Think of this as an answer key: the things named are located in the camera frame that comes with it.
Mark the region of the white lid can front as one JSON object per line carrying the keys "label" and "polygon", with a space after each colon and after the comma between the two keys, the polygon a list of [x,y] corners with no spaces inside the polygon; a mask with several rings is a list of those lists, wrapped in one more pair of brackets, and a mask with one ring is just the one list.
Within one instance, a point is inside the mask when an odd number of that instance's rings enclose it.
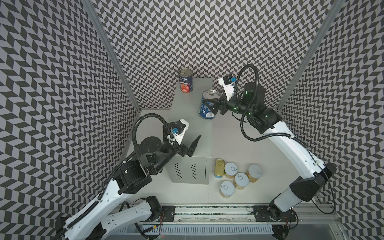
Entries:
{"label": "white lid can front", "polygon": [[230,198],[235,192],[235,186],[230,181],[223,181],[219,188],[220,195],[223,198]]}

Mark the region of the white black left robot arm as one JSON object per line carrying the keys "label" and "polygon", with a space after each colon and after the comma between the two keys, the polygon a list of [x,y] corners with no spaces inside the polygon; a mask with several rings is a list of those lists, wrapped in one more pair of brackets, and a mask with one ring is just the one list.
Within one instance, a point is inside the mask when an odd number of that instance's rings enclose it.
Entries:
{"label": "white black left robot arm", "polygon": [[181,157],[192,157],[200,140],[190,147],[181,143],[184,134],[164,134],[164,139],[147,137],[140,144],[132,135],[134,151],[109,175],[100,193],[77,214],[56,221],[55,239],[105,240],[118,230],[139,222],[155,222],[162,218],[163,207],[155,196],[144,198],[139,204],[117,213],[113,210],[126,204],[139,190],[152,182],[164,166],[175,156],[175,144]]}

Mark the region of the blue label tin can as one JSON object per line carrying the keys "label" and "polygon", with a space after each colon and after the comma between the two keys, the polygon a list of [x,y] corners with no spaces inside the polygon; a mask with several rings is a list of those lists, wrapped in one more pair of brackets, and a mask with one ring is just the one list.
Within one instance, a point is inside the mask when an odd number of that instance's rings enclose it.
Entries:
{"label": "blue label tin can", "polygon": [[215,118],[215,105],[218,103],[221,94],[216,90],[205,90],[202,93],[202,100],[199,108],[199,115],[205,120]]}

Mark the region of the grey metal cabinet box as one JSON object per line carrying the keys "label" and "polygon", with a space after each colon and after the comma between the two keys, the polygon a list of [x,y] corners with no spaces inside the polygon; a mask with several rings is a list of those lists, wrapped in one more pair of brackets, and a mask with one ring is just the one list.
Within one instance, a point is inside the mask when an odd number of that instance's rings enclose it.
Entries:
{"label": "grey metal cabinet box", "polygon": [[194,89],[183,93],[178,87],[172,103],[169,122],[184,119],[190,125],[182,143],[188,148],[198,136],[201,136],[192,157],[175,155],[166,165],[173,183],[207,185],[212,165],[212,121],[199,115],[202,95],[213,88],[213,80],[194,78]]}

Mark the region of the right aluminium corner post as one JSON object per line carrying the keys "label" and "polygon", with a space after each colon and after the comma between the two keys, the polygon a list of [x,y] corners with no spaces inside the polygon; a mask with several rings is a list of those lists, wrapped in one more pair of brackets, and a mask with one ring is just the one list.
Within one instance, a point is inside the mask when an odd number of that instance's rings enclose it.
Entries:
{"label": "right aluminium corner post", "polygon": [[332,26],[333,22],[335,21],[337,15],[341,11],[345,2],[346,1],[337,0],[332,4],[329,13],[326,15],[324,22],[320,26],[316,36],[314,37],[313,42],[309,46],[308,51],[306,52],[302,62],[300,63],[300,65],[299,65],[296,73],[294,74],[292,80],[290,81],[287,89],[285,90],[279,104],[277,105],[277,107],[276,107],[277,111],[280,112],[283,109],[284,105],[287,103],[288,99],[291,97],[294,89],[298,85],[301,77],[305,73],[306,68],[308,67],[309,63],[311,62],[311,59],[315,55],[315,53],[318,50],[323,39],[326,37],[327,32],[329,31],[330,27]]}

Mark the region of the white lid can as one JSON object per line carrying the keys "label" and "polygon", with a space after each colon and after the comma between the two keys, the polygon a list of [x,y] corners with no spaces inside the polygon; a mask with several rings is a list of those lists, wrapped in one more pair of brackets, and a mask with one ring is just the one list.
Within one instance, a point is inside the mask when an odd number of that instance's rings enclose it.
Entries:
{"label": "white lid can", "polygon": [[235,175],[234,180],[233,180],[233,184],[234,184],[236,189],[243,190],[249,184],[249,178],[244,173],[237,173]]}
{"label": "white lid can", "polygon": [[238,167],[235,163],[226,163],[224,171],[227,179],[233,179],[238,173]]}
{"label": "white lid can", "polygon": [[230,181],[223,181],[219,188],[220,195],[223,198],[230,198],[235,192],[235,186]]}
{"label": "white lid can", "polygon": [[250,183],[255,183],[262,176],[262,169],[260,166],[252,164],[248,167],[246,175],[248,176]]}

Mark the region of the aluminium corner post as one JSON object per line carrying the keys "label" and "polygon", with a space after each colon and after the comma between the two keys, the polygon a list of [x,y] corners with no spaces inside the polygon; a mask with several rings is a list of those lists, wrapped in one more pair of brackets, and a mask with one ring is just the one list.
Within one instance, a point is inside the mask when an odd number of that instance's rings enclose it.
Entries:
{"label": "aluminium corner post", "polygon": [[122,66],[121,66],[121,64],[117,58],[117,55],[116,55],[116,53],[112,47],[111,41],[109,40],[107,33],[105,32],[105,29],[104,29],[104,27],[101,23],[101,20],[97,14],[97,11],[94,8],[93,1],[83,0],[82,4],[83,4],[84,9],[89,16],[89,19],[92,22],[101,42],[102,42],[102,44],[106,50],[108,57],[110,58],[111,63],[114,66],[114,68],[115,68],[128,96],[129,96],[129,98],[132,100],[132,103],[133,103],[135,110],[140,112],[141,108],[140,108],[140,106],[139,106],[139,104],[138,104],[138,102],[134,96],[134,93],[130,87],[129,81],[128,81],[128,79],[124,73],[124,70],[123,70],[123,68],[122,68]]}
{"label": "aluminium corner post", "polygon": [[345,2],[346,1],[337,0],[332,4],[329,13],[326,15],[324,22],[320,26],[316,36],[314,37],[313,42],[309,46],[308,51],[306,52],[302,62],[300,63],[300,65],[299,65],[296,73],[294,74],[292,80],[290,81],[287,89],[285,90],[279,104],[277,105],[277,107],[276,107],[277,111],[280,112],[283,109],[284,105],[287,103],[288,99],[291,97],[294,89],[298,85],[301,77],[305,73],[306,68],[308,67],[309,63],[311,62],[311,59],[315,55],[315,53],[318,50],[323,39],[326,37],[327,32],[329,31],[330,27],[332,26],[333,22],[335,21],[337,15],[341,11]]}

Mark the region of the left aluminium corner post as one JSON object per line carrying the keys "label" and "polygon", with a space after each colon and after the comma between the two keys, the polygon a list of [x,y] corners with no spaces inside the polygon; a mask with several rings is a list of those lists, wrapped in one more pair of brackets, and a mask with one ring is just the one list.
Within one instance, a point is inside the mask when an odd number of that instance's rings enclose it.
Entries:
{"label": "left aluminium corner post", "polygon": [[82,4],[83,4],[84,9],[89,16],[89,19],[92,22],[101,42],[102,42],[102,44],[106,50],[108,57],[110,58],[111,63],[114,66],[114,68],[115,68],[128,96],[129,96],[129,98],[132,100],[132,103],[133,103],[135,110],[140,112],[141,108],[140,108],[140,106],[139,106],[139,104],[138,104],[138,102],[134,96],[134,93],[130,87],[129,81],[128,81],[128,79],[124,73],[124,70],[123,70],[123,68],[122,68],[122,66],[121,66],[121,64],[117,58],[117,55],[116,55],[116,53],[112,47],[111,41],[109,40],[107,33],[105,32],[105,29],[104,29],[104,27],[101,23],[101,20],[97,14],[97,11],[94,8],[93,1],[83,0]]}

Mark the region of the gold rectangular sardine tin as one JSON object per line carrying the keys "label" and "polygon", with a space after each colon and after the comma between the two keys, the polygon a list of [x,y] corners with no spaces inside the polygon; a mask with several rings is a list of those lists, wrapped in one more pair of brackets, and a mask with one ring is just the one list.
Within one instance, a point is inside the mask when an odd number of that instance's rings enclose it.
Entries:
{"label": "gold rectangular sardine tin", "polygon": [[222,178],[225,174],[225,161],[222,159],[216,159],[214,176],[216,178]]}

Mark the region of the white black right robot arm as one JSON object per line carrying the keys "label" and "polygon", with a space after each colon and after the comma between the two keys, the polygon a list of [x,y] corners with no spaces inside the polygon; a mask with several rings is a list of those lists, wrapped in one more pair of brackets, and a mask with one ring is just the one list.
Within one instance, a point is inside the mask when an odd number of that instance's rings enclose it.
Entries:
{"label": "white black right robot arm", "polygon": [[299,173],[299,177],[267,207],[270,219],[280,221],[295,205],[311,201],[336,173],[336,165],[326,164],[312,154],[290,131],[283,118],[265,105],[266,89],[260,84],[247,83],[241,94],[235,92],[235,83],[225,85],[224,90],[224,94],[217,97],[207,94],[202,105],[214,114],[223,115],[228,111],[241,114],[240,124],[249,123],[261,134],[258,138],[245,136],[246,139],[252,142],[271,139]]}

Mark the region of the tomato can dark label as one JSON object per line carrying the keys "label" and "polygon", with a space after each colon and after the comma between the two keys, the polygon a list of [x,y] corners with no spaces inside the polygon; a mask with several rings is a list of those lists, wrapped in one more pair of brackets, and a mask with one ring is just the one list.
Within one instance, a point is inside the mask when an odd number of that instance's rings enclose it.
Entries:
{"label": "tomato can dark label", "polygon": [[183,93],[190,93],[193,91],[193,72],[188,68],[179,70],[179,83]]}

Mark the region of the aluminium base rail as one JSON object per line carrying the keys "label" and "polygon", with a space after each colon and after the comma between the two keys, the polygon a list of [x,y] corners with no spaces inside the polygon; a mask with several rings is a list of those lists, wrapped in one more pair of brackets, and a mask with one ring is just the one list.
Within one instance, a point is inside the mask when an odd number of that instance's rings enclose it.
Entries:
{"label": "aluminium base rail", "polygon": [[119,230],[117,236],[169,240],[236,239],[347,240],[341,220],[325,204],[300,204],[274,221],[263,204],[166,204],[163,223],[143,222]]}

